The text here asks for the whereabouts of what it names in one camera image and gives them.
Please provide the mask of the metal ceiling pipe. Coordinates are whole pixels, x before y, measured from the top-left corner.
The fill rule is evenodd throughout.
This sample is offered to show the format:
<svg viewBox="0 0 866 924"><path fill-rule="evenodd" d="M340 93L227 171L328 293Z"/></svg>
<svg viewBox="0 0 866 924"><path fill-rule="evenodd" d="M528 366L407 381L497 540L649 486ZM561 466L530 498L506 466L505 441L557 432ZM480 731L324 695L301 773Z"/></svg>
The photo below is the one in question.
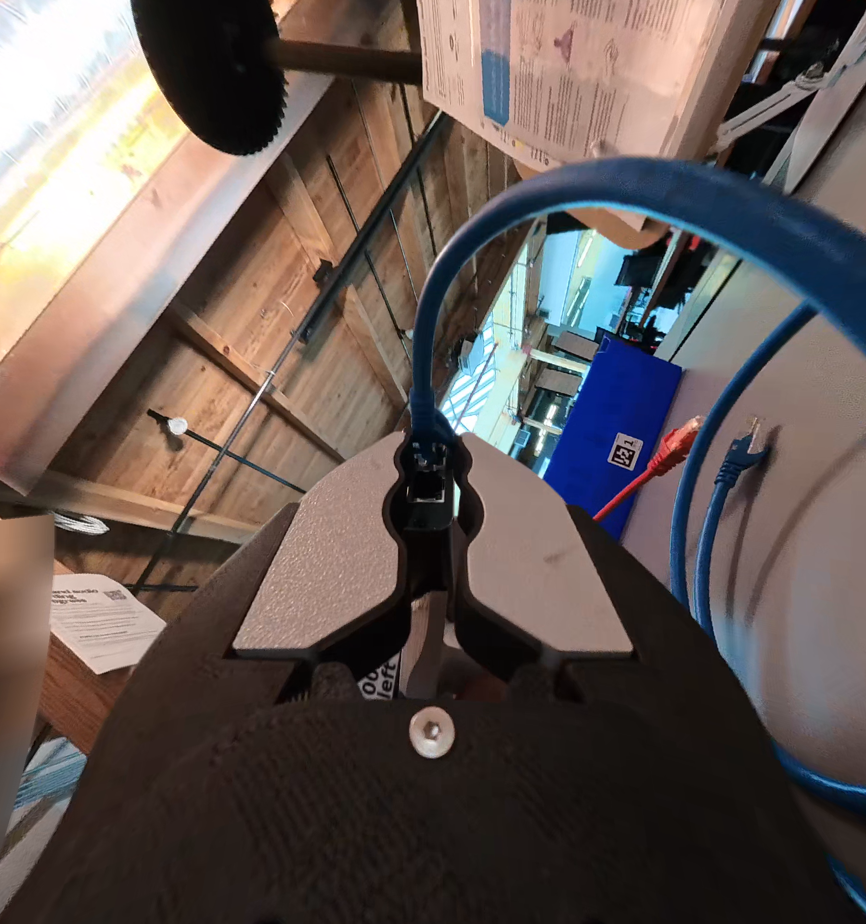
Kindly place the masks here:
<svg viewBox="0 0 866 924"><path fill-rule="evenodd" d="M224 444L220 446L215 458L208 466L206 473L196 484L194 491L192 492L187 502L185 502L183 509L176 516L172 526L167 530L164 537L162 538L159 547L151 555L147 565L144 567L143 571L141 571L138 580L135 583L128 585L128 589L132 590L135 595L139 596L149 589L150 578L154 571L156 571L157 567L161 564L165 555L172 550L178 538L182 536L184 528L187 525L187 522L190 519L197 502L201 499L207 490L209 483L217 474L233 444L239 439L247 425L247 422L254 414L254 410L256 410L257 407L263 403L264 398L270 394L271 390L273 389L274 380L277 373L280 371L282 365L288 358L292 348L296 346L299 341L300 327L296 328L290 335L288 344L283 347L278 359L272 365L271 369L265 374L265 381L258 386L258 389L254 393L254 396L251 398L249 405L243 411L242 416L238 419L232 428L231 433L225 440Z"/></svg>

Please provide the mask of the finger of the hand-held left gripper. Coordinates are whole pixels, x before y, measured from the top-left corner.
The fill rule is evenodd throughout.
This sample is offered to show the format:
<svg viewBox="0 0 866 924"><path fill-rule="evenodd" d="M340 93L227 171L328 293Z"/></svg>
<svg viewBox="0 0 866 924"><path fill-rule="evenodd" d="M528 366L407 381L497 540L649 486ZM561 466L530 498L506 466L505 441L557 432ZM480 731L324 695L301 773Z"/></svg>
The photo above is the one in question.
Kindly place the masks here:
<svg viewBox="0 0 866 924"><path fill-rule="evenodd" d="M429 592L412 603L411 631L402 650L402 695L406 699L432 699L437 694L447 604L445 592Z"/></svg>

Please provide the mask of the black lighting track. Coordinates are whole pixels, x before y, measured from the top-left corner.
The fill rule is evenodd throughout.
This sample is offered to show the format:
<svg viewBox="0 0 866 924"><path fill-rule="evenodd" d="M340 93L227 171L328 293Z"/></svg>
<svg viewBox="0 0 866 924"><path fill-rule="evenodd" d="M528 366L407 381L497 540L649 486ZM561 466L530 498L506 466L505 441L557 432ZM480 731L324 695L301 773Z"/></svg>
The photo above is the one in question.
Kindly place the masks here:
<svg viewBox="0 0 866 924"><path fill-rule="evenodd" d="M208 449L212 449L213 451L217 453L222 451L223 449L221 445L209 440L207 437L202 436L200 433L196 433L194 430L192 430L189 427L188 422L185 420L185 418L168 418L162 413L155 411L155 410L150 410L150 409L146 411L146 416L149 417L152 421L154 421L161 428L161 430L167 434L168 438L171 438L172 440L179 442L185 437L191 441L196 442L199 445L203 445ZM237 453L234 453L229 449L225 451L224 455L226 458L236 461L242 467L254 470L258 474L265 476L267 479L271 479L277 482L278 484L282 485L285 488L288 488L291 491L295 491L298 494L306 493L306 489L300 487L294 482L283 478L282 476L278 475L277 473L267 468L263 468L262 466L254 463L253 461L250 461L248 458L244 456L240 456Z"/></svg>

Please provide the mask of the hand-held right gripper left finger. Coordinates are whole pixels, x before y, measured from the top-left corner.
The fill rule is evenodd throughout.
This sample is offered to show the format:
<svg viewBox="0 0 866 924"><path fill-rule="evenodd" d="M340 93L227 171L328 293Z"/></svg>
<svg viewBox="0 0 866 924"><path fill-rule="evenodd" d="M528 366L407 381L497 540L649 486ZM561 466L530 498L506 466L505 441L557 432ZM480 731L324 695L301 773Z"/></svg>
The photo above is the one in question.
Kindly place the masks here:
<svg viewBox="0 0 866 924"><path fill-rule="evenodd" d="M387 503L402 482L396 432L301 500L233 642L279 661L386 661L411 630L403 542Z"/></svg>

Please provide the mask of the black network switch box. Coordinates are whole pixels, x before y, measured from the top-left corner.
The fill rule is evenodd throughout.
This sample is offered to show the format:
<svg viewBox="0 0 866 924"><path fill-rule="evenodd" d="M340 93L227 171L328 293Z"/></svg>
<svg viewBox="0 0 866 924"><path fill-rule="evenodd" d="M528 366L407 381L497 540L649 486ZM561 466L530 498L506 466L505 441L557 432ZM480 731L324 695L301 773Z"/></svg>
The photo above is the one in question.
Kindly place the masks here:
<svg viewBox="0 0 866 924"><path fill-rule="evenodd" d="M448 591L453 581L455 479L449 445L411 437L402 461L408 587L413 599Z"/></svg>

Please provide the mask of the grey desk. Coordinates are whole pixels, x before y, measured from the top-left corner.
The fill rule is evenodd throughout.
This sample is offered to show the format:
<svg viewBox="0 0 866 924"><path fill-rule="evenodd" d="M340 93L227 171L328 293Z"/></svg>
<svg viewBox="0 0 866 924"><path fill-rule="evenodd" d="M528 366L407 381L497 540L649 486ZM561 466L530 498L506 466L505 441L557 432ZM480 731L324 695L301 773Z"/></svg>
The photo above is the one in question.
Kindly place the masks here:
<svg viewBox="0 0 866 924"><path fill-rule="evenodd" d="M866 232L866 154L838 154L797 193ZM662 344L684 370L668 423L709 410L797 301L741 263L704 310L684 309ZM866 360L816 318L766 365L706 456L691 561L718 465L752 417L773 448L741 476L720 518L711 578L719 648L780 746L822 775L866 785ZM866 889L866 822L809 796L800 804Z"/></svg>

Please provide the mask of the wooden post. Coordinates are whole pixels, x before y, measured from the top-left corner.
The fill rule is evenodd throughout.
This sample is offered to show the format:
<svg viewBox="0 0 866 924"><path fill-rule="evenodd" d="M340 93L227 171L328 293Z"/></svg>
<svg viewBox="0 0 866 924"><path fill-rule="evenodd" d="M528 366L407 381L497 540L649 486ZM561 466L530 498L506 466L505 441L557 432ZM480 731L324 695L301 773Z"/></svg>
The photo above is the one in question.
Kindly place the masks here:
<svg viewBox="0 0 866 924"><path fill-rule="evenodd" d="M89 756L136 669L126 666L97 675L51 631L38 715Z"/></svg>

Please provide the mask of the black ridged disc on rod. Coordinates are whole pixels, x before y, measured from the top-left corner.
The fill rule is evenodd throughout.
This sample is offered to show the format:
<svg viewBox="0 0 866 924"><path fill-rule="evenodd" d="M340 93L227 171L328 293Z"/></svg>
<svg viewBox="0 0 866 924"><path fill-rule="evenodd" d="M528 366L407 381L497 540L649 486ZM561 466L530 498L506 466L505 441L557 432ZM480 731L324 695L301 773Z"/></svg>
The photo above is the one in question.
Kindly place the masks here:
<svg viewBox="0 0 866 924"><path fill-rule="evenodd" d="M137 38L156 84L198 139L250 156L277 136L286 71L421 86L420 52L281 37L268 2L132 1Z"/></svg>

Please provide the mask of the blue plastic bin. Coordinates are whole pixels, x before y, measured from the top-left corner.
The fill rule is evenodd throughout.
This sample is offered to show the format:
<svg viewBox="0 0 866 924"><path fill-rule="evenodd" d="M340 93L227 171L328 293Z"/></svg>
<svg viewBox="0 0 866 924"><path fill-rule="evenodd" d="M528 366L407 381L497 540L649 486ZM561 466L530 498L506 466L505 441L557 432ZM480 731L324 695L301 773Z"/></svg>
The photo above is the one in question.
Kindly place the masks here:
<svg viewBox="0 0 866 924"><path fill-rule="evenodd" d="M671 362L605 338L582 381L543 480L596 515L646 470L684 375Z"/></svg>

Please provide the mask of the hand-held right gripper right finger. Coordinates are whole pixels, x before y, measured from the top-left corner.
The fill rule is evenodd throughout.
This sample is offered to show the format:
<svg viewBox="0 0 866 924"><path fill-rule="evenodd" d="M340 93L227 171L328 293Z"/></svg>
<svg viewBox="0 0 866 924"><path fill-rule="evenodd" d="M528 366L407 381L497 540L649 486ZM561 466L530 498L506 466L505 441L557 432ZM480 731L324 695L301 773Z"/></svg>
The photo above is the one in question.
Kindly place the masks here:
<svg viewBox="0 0 866 924"><path fill-rule="evenodd" d="M501 679L530 664L631 659L633 642L562 498L474 434L458 438L454 465L462 650Z"/></svg>

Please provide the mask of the white printed notice sheet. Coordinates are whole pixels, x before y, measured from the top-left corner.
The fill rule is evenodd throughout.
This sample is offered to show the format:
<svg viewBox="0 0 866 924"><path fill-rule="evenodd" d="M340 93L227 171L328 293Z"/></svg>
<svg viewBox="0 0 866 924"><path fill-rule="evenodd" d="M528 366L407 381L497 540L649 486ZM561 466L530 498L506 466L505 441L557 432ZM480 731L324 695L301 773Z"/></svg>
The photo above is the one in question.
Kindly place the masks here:
<svg viewBox="0 0 866 924"><path fill-rule="evenodd" d="M57 574L51 595L53 636L97 676L134 667L166 626L103 575Z"/></svg>

